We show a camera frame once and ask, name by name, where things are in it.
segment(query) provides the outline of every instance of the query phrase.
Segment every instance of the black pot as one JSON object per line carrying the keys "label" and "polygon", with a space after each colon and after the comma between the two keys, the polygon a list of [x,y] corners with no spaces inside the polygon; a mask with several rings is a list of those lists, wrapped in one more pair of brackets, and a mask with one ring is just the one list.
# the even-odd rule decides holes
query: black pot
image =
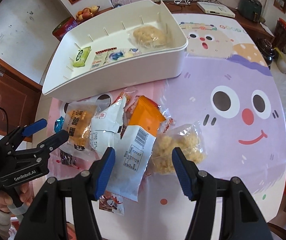
{"label": "black pot", "polygon": [[259,51],[268,65],[268,68],[271,69],[272,60],[275,56],[272,44],[266,39],[259,38],[256,41],[256,45],[258,46]]}

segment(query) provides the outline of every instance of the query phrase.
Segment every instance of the green air fryer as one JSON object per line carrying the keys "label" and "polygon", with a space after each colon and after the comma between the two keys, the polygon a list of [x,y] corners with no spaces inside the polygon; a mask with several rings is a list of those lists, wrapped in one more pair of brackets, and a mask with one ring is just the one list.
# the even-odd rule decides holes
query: green air fryer
{"label": "green air fryer", "polygon": [[238,11],[246,19],[258,22],[262,12],[262,4],[259,0],[240,0]]}

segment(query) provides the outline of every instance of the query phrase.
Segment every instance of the cartoon eye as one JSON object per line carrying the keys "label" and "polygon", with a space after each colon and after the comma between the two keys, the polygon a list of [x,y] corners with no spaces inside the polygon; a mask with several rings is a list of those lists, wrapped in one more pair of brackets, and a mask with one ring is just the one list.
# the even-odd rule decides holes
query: cartoon eye
{"label": "cartoon eye", "polygon": [[214,37],[212,35],[206,35],[205,38],[208,40],[208,41],[214,41]]}
{"label": "cartoon eye", "polygon": [[215,112],[224,118],[233,118],[240,110],[239,97],[227,86],[217,86],[213,89],[211,104]]}
{"label": "cartoon eye", "polygon": [[271,103],[262,90],[255,90],[252,93],[252,106],[254,112],[262,119],[267,119],[271,114]]}
{"label": "cartoon eye", "polygon": [[198,38],[197,33],[190,33],[189,36],[190,36],[191,38]]}

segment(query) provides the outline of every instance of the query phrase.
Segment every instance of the white storage box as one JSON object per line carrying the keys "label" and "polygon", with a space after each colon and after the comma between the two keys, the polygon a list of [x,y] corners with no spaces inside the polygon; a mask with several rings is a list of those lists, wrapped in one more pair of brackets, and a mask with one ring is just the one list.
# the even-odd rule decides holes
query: white storage box
{"label": "white storage box", "polygon": [[[130,49],[128,31],[149,24],[167,30],[169,49],[143,53],[91,69],[96,51],[117,47]],[[92,47],[84,67],[73,67],[80,48]],[[78,101],[127,86],[172,78],[182,72],[187,39],[168,8],[143,0],[104,12],[69,31],[53,57],[43,94],[64,102]]]}

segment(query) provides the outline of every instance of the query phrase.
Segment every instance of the pink cartoon nose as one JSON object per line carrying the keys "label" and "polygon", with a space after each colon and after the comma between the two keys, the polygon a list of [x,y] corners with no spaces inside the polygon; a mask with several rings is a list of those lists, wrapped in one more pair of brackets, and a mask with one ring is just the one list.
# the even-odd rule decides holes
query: pink cartoon nose
{"label": "pink cartoon nose", "polygon": [[248,108],[245,108],[242,111],[242,119],[243,119],[243,122],[245,122],[245,124],[247,124],[247,125],[253,124],[254,115],[253,115],[252,111],[249,110]]}

